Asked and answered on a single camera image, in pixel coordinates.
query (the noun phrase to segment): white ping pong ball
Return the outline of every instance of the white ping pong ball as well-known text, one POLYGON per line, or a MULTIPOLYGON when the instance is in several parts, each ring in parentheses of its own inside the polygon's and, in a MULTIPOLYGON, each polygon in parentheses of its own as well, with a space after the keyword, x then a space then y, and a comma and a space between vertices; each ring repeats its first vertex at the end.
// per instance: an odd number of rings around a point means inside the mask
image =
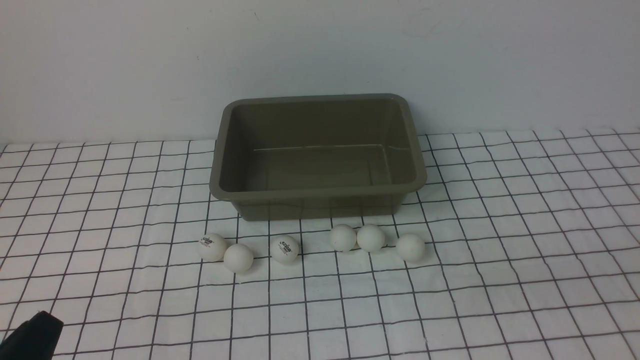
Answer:
POLYGON ((349 251, 356 245, 356 232, 351 226, 339 224, 329 232, 329 240, 336 251, 349 251))
POLYGON ((300 252, 300 245, 289 235, 276 236, 271 242, 271 257, 281 263, 293 262, 300 252))
POLYGON ((218 261, 227 250, 227 242, 218 234, 206 234, 198 242, 198 253, 204 261, 218 261))
POLYGON ((424 240, 416 234, 402 235, 396 244, 396 251, 407 263, 418 262, 424 256, 424 240))
POLYGON ((385 245, 385 233, 376 225, 364 225, 356 235, 358 245, 366 252, 374 252, 385 245))
POLYGON ((245 272, 253 263, 251 249, 243 244, 233 244, 225 252, 225 267, 232 272, 245 272))

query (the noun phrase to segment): white wall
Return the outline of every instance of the white wall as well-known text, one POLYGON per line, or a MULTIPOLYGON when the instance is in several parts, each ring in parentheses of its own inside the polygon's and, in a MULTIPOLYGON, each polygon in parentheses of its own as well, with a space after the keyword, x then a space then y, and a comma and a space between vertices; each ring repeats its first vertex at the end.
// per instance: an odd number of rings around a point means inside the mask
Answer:
POLYGON ((424 131, 640 124, 638 0, 0 1, 0 142, 212 138, 394 92, 424 131))

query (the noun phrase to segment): grid tablecloth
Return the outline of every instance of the grid tablecloth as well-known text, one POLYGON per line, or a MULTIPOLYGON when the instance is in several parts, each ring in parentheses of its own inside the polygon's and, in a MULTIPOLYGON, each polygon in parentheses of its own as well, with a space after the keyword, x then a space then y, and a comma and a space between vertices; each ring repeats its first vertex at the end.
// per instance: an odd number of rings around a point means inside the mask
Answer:
POLYGON ((0 338, 46 310, 59 360, 640 356, 640 130, 419 138, 428 183, 395 216, 277 222, 210 197, 213 140, 8 145, 0 338), (334 224, 388 246, 336 253, 334 224), (206 232, 252 269, 202 262, 206 232), (294 264, 270 261, 276 234, 294 264))

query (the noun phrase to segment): table surface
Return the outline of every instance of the table surface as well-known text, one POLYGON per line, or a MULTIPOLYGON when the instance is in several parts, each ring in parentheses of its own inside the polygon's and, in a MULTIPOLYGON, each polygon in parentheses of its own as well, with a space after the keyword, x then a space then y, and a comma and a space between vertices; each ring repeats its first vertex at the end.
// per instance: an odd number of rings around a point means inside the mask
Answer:
POLYGON ((55 359, 640 357, 640 130, 419 139, 429 180, 394 216, 277 222, 210 197, 213 140, 8 145, 0 338, 45 310, 55 359), (335 224, 388 245, 336 253, 335 224), (202 262, 206 232, 251 270, 202 262), (277 234, 301 241, 292 265, 277 234))

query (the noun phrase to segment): plastic tub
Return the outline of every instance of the plastic tub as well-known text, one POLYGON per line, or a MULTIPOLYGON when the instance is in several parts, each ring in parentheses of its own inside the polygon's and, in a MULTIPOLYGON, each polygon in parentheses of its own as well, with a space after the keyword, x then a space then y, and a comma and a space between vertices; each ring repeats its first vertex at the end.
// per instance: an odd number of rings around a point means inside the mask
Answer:
POLYGON ((393 94, 246 99, 222 115, 209 189, 245 220, 395 213, 427 174, 393 94))

